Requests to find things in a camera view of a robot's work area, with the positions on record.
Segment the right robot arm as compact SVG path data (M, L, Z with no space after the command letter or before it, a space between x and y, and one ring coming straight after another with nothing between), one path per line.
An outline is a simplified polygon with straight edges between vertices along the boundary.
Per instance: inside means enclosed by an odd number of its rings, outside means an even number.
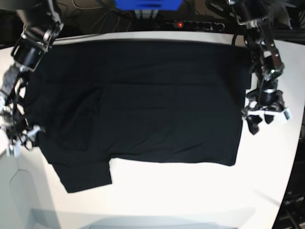
M24 28L11 56L14 63L4 73L0 87L0 128L6 135L7 153L16 154L20 146L33 142L41 131L38 125L28 126L26 115L17 108L20 90L26 87L26 72L34 72L44 55L63 29L61 10L55 0L2 0L2 10L15 11Z

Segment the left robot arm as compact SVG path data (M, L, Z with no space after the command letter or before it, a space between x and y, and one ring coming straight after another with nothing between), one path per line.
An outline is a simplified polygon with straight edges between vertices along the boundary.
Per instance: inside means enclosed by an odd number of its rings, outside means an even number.
M242 118L255 135L262 121L270 124L276 116L284 115L286 107L278 78L285 65L273 39L265 1L229 0L227 5L238 24L245 27L244 43L252 57L250 72L257 77L257 88L246 94L249 103L242 109Z

